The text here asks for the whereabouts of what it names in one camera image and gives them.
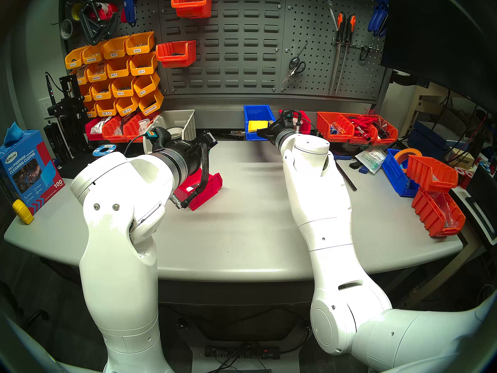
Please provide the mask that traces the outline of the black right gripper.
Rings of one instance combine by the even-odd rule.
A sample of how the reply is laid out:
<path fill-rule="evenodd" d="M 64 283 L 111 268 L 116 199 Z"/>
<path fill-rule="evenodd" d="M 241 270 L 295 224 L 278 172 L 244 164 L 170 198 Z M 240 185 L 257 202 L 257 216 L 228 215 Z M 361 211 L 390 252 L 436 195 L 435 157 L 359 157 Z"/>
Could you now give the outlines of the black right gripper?
<path fill-rule="evenodd" d="M 268 127 L 257 130 L 258 137 L 271 143 L 281 143 L 293 134 L 295 134 L 293 118 L 279 118 Z"/>

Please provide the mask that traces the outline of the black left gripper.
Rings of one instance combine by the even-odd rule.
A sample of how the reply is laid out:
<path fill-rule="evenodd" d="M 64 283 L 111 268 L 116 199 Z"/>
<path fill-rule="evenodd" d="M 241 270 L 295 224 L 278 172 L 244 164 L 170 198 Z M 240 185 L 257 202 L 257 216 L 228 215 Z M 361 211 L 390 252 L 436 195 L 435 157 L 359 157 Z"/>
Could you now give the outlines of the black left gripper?
<path fill-rule="evenodd" d="M 209 130 L 203 130 L 191 140 L 191 144 L 195 150 L 200 150 L 200 162 L 204 163 L 209 160 L 209 152 L 218 144 L 218 141 Z"/>

